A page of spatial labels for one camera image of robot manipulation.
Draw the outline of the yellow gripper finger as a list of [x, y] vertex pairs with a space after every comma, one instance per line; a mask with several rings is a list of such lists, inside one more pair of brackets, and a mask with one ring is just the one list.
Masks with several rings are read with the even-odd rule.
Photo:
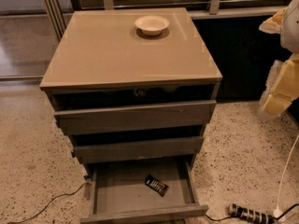
[[286, 10], [287, 8], [284, 7], [283, 9], [275, 13], [272, 17], [263, 21], [262, 24], [259, 26], [259, 30], [268, 34], [279, 34], [282, 20]]
[[291, 57], [284, 63], [275, 60], [265, 86], [260, 99], [259, 116], [262, 119], [274, 119], [299, 97], [299, 58]]

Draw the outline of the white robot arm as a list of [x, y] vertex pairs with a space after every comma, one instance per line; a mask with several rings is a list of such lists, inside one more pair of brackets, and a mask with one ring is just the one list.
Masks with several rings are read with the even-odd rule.
[[292, 53], [285, 62], [275, 60], [265, 83], [258, 111], [262, 119], [274, 119], [299, 97], [299, 0], [264, 21], [259, 29], [279, 34], [280, 45]]

